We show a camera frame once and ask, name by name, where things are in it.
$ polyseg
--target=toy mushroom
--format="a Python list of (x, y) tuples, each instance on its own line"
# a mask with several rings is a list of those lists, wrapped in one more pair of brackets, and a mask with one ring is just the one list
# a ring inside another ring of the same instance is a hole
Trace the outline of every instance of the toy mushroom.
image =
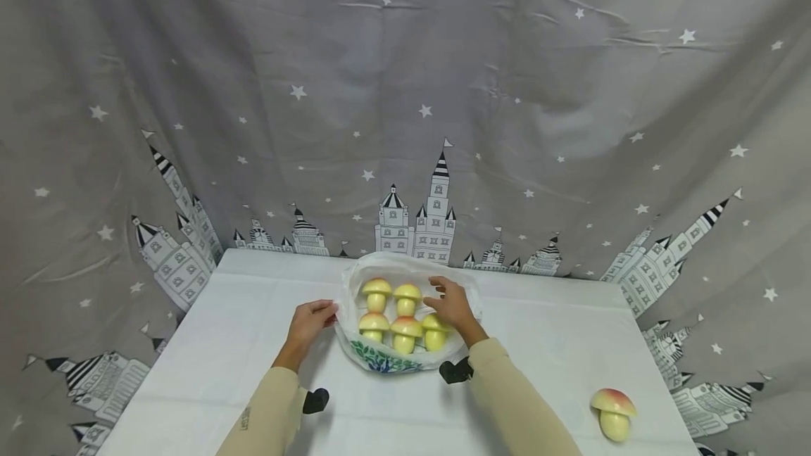
[(397, 316), (414, 317), (417, 303), (422, 300), (422, 292), (414, 284), (402, 284), (394, 290), (394, 297), (397, 300)]
[(386, 309), (386, 296), (391, 295), (391, 286), (383, 279), (372, 279), (363, 284), (361, 293), (366, 296), (369, 312), (383, 313)]
[(360, 329), (360, 334), (364, 337), (382, 343), (383, 332), (389, 330), (389, 319), (382, 313), (369, 312), (360, 318), (358, 328)]
[(429, 353), (442, 349), (442, 345), (445, 344), (445, 338), (451, 330), (449, 327), (445, 326), (442, 321), (439, 321), (439, 317), (436, 316), (436, 313), (429, 313), (422, 319), (422, 328), (425, 329), (425, 337), (423, 338), (425, 339), (425, 348)]
[(391, 332), (394, 333), (391, 340), (394, 350), (400, 354), (411, 354), (414, 353), (415, 339), (422, 336), (422, 326), (414, 317), (397, 317), (391, 323)]
[(591, 406), (600, 412), (600, 429), (603, 435), (614, 442), (628, 438), (631, 430), (630, 417), (636, 417), (636, 407), (631, 398), (622, 391), (602, 388), (594, 393)]

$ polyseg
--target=white tablecloth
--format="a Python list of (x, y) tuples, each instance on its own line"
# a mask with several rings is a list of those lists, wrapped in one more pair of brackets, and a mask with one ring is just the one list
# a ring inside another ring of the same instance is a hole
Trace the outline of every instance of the white tablecloth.
[[(347, 259), (230, 249), (124, 411), (101, 456), (214, 456), (271, 365), (293, 308), (333, 298)], [(484, 326), (560, 415), (584, 456), (694, 456), (678, 410), (618, 286), (465, 270)], [(506, 456), (466, 385), (438, 372), (380, 376), (326, 331), (302, 367), (325, 412), (304, 417), (289, 455)], [(639, 409), (623, 445), (604, 439), (589, 401), (602, 387)]]

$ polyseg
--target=mushroom cap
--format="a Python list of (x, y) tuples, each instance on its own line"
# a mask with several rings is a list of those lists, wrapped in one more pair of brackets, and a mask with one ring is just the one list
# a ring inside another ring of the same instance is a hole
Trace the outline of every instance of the mushroom cap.
[(363, 284), (363, 294), (391, 294), (391, 286), (383, 279), (372, 279)]
[(402, 334), (403, 336), (410, 336), (419, 338), (422, 336), (422, 326), (420, 321), (414, 317), (397, 317), (391, 323), (391, 332)]
[(402, 284), (394, 290), (394, 297), (397, 299), (408, 298), (409, 300), (420, 301), (422, 300), (422, 291), (420, 287), (414, 284)]
[(451, 330), (447, 324), (443, 324), (439, 317), (436, 316), (436, 313), (429, 313), (422, 319), (422, 328), (423, 329), (431, 329), (432, 331), (445, 331), (448, 332)]
[(382, 313), (367, 313), (363, 317), (360, 318), (360, 322), (358, 323), (358, 328), (362, 331), (366, 330), (377, 330), (377, 331), (385, 331), (389, 329), (389, 319), (386, 318)]
[(622, 391), (612, 388), (602, 388), (594, 393), (594, 396), (591, 397), (591, 406), (597, 410), (605, 410), (605, 412), (636, 417), (636, 407), (631, 398), (628, 398)]

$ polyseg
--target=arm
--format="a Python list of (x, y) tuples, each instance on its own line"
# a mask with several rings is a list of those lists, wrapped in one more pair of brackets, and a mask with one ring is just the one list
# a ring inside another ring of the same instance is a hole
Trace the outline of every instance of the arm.
[(490, 338), (470, 311), (465, 290), (444, 277), (431, 283), (441, 299), (425, 305), (459, 332), (470, 349), (470, 388), (476, 404), (493, 420), (512, 456), (581, 456), (572, 435), (520, 372), (498, 340)]
[(335, 322), (336, 311), (336, 305), (329, 300), (296, 308), (287, 342), (225, 436), (217, 456), (284, 454), (298, 431), (308, 394), (299, 386), (298, 367), (320, 330)]

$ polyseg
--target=gray backdrop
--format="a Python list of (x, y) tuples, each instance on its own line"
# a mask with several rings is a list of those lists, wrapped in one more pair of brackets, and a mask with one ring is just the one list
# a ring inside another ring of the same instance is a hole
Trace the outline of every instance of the gray backdrop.
[(95, 454), (238, 246), (619, 282), (704, 454), (800, 454), (809, 4), (0, 0), (2, 452)]

